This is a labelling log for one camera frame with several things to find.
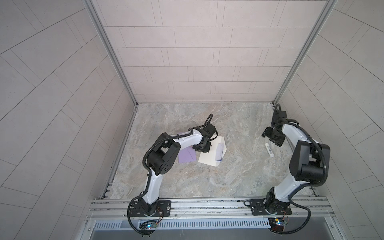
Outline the cream envelope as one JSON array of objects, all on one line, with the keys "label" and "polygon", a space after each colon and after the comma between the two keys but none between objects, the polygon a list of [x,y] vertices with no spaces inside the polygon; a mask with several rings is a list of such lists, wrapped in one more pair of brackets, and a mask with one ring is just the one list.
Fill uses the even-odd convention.
[{"label": "cream envelope", "polygon": [[201,153],[198,159],[198,162],[201,164],[206,164],[213,167],[218,167],[221,162],[215,162],[215,153],[216,148],[219,143],[225,143],[225,138],[218,136],[215,140],[211,142],[211,148],[208,153]]}]

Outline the white glue stick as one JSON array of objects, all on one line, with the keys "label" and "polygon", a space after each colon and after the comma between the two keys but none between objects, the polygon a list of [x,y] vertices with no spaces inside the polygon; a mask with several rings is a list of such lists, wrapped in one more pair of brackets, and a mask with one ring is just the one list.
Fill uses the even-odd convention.
[{"label": "white glue stick", "polygon": [[270,156],[271,158],[273,158],[275,155],[274,155],[274,153],[273,153],[273,151],[272,151],[272,148],[271,148],[271,146],[269,145],[269,143],[265,143],[265,147],[266,147],[266,149],[267,149],[267,152],[268,152],[269,156]]}]

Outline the purple envelope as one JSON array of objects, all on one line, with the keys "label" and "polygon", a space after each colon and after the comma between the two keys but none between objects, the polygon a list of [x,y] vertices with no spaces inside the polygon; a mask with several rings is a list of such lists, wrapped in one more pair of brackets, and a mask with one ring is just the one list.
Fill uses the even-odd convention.
[{"label": "purple envelope", "polygon": [[194,134],[176,139],[176,142],[181,145],[181,149],[178,154],[179,164],[195,162],[197,160],[196,151],[193,149],[193,145],[196,144],[197,136]]}]

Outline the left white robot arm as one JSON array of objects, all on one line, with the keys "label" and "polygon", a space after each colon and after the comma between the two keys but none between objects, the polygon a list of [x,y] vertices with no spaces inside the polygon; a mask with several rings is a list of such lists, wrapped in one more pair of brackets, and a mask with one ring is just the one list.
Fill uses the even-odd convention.
[{"label": "left white robot arm", "polygon": [[179,152],[192,147],[198,152],[208,153],[211,141],[214,140],[213,136],[216,134],[216,127],[210,123],[190,128],[184,134],[174,136],[167,133],[160,134],[143,159],[143,166],[149,174],[139,203],[147,215],[152,215],[156,211],[163,176],[173,167]]}]

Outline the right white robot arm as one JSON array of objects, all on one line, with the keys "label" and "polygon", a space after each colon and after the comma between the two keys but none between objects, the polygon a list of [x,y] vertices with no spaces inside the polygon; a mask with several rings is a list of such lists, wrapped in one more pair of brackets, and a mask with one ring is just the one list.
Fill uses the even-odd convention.
[{"label": "right white robot arm", "polygon": [[293,148],[290,174],[278,186],[271,188],[265,201],[265,208],[271,215],[280,214],[288,209],[292,197],[301,189],[326,182],[331,150],[328,145],[314,140],[299,122],[289,119],[279,104],[274,109],[271,126],[262,136],[278,147],[288,141]]}]

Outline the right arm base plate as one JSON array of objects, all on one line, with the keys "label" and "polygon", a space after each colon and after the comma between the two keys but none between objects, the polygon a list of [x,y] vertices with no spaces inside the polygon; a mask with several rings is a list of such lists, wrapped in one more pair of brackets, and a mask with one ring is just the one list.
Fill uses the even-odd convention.
[{"label": "right arm base plate", "polygon": [[249,205],[253,216],[292,215],[290,203],[278,200],[267,203],[266,199],[251,199]]}]

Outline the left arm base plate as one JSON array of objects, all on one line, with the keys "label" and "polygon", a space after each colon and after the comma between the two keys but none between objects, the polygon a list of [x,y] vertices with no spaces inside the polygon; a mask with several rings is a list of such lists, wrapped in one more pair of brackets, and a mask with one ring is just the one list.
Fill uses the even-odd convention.
[{"label": "left arm base plate", "polygon": [[130,217],[169,217],[171,201],[158,200],[149,205],[145,201],[135,201],[129,207]]}]

